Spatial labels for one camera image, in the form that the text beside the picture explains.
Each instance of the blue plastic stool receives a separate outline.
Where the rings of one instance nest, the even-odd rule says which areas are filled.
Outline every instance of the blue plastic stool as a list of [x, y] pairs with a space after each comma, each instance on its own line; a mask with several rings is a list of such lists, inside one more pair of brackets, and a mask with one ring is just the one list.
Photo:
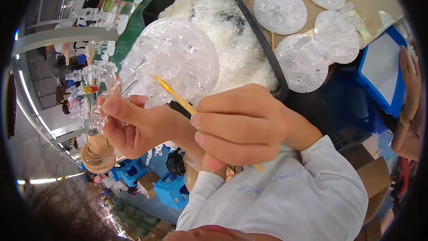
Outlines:
[[182, 209], [189, 202], [189, 191], [185, 185], [185, 176], [172, 175], [167, 172], [154, 186], [154, 191], [163, 204]]
[[150, 169], [147, 167], [143, 169], [138, 164], [138, 159], [129, 160], [126, 159], [120, 162], [120, 167], [114, 167], [111, 172], [113, 173], [113, 178], [116, 181], [122, 179], [128, 187], [134, 187], [137, 184], [138, 179], [150, 172]]

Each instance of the hand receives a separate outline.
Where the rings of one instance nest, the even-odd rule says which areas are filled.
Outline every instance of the hand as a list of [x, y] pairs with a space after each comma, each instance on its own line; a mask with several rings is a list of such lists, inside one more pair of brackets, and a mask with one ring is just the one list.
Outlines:
[[422, 79], [418, 58], [412, 56], [412, 59], [410, 59], [409, 53], [404, 46], [401, 46], [400, 50], [400, 67], [403, 75], [403, 81], [406, 85], [407, 94], [406, 104], [403, 108], [403, 114], [405, 118], [413, 119], [419, 107]]
[[147, 96], [138, 95], [131, 96], [131, 101], [120, 97], [98, 98], [98, 104], [109, 115], [104, 136], [129, 159], [139, 158], [171, 140], [175, 120], [181, 115], [167, 105], [144, 109], [146, 101]]
[[275, 159], [285, 141], [304, 150], [322, 137], [304, 117], [257, 84], [208, 96], [191, 119], [195, 141], [206, 151], [203, 167], [255, 165]]

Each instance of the wall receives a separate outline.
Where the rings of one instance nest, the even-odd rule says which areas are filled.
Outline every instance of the wall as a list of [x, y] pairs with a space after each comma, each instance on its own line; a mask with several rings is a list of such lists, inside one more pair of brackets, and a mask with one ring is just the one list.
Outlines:
[[70, 118], [70, 115], [65, 115], [62, 112], [62, 105], [40, 111], [40, 116], [45, 121], [46, 126], [53, 132], [55, 136], [61, 136], [71, 131], [82, 128], [81, 120]]

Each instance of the window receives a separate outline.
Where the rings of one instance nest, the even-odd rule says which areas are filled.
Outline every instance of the window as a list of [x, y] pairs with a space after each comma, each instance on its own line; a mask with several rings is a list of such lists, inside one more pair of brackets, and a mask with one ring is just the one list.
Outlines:
[[40, 13], [40, 23], [68, 19], [72, 13], [74, 0], [43, 0]]

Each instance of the fan grille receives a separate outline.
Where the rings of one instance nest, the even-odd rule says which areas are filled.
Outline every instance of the fan grille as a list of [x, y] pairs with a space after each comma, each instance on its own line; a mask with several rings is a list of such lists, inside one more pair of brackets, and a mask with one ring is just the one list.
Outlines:
[[116, 163], [116, 154], [113, 146], [110, 146], [101, 154], [95, 154], [90, 151], [88, 143], [85, 143], [80, 154], [82, 156], [83, 165], [93, 174], [107, 173], [113, 169]]

